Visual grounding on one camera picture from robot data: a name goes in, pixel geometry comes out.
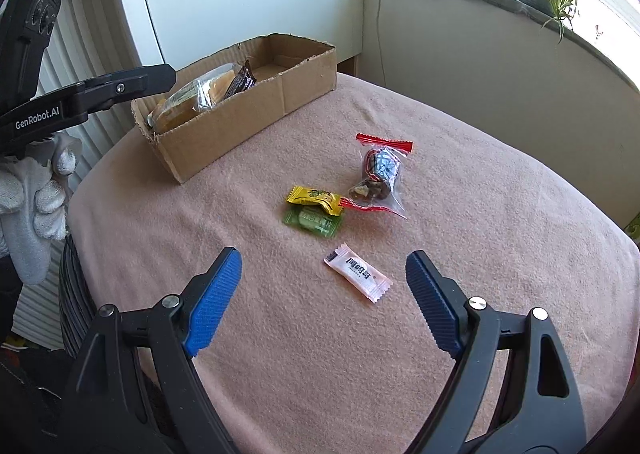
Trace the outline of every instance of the white radiator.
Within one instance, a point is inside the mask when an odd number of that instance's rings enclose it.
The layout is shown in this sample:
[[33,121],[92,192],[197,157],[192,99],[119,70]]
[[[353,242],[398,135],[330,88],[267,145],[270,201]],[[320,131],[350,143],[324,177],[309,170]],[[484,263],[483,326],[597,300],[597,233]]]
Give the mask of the white radiator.
[[[58,22],[40,68],[38,95],[106,72],[132,68],[132,58],[114,12],[114,0],[61,0]],[[69,184],[78,183],[133,127],[129,104],[92,114],[68,129],[82,140],[82,157]],[[24,286],[14,315],[14,332],[48,348],[61,348],[58,268],[63,244],[56,243],[46,281]]]

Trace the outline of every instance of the gloved hand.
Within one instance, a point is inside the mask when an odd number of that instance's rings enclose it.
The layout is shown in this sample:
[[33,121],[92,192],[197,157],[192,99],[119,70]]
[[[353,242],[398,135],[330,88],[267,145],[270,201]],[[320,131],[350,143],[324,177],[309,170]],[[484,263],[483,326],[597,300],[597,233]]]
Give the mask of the gloved hand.
[[57,133],[28,146],[22,160],[0,161],[0,257],[11,255],[25,284],[44,280],[51,243],[66,236],[66,179],[81,152],[79,139]]

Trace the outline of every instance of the metal screw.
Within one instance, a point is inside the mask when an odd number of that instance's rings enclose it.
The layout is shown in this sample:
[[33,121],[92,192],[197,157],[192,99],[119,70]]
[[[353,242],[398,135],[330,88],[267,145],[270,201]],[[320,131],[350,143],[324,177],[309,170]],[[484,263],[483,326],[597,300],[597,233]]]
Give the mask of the metal screw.
[[177,295],[167,295],[162,299],[162,305],[165,308],[175,308],[180,304],[180,297]]
[[549,316],[549,313],[546,312],[543,308],[533,308],[533,316],[538,320],[546,320]]
[[105,304],[100,309],[98,309],[98,314],[101,317],[110,317],[113,315],[113,312],[116,310],[116,307],[113,304]]
[[486,300],[484,300],[482,297],[471,297],[469,299],[469,306],[471,306],[473,309],[484,309],[486,308]]

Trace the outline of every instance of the brown cardboard box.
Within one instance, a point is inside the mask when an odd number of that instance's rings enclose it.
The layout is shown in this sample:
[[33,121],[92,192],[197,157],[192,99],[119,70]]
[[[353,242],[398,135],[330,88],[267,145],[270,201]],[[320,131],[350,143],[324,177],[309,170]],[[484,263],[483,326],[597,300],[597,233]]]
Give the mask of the brown cardboard box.
[[[211,69],[231,62],[252,66],[258,83],[214,109],[164,134],[155,134],[146,116],[161,98]],[[271,34],[220,50],[177,72],[167,94],[131,102],[136,125],[174,178],[184,183],[233,147],[281,117],[335,88],[335,47],[323,42]]]

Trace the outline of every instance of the blue gripper pad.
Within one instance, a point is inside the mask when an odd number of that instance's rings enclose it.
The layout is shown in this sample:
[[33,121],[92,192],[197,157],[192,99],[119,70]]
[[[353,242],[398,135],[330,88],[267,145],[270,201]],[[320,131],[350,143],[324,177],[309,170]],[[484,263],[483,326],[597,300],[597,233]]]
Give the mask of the blue gripper pad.
[[414,294],[436,344],[449,353],[451,358],[456,358],[463,349],[458,319],[420,254],[424,255],[424,252],[414,251],[406,258],[406,283]]
[[196,356],[198,351],[211,343],[241,275],[242,257],[240,252],[233,248],[214,272],[211,282],[191,311],[189,332],[182,343],[191,357]]

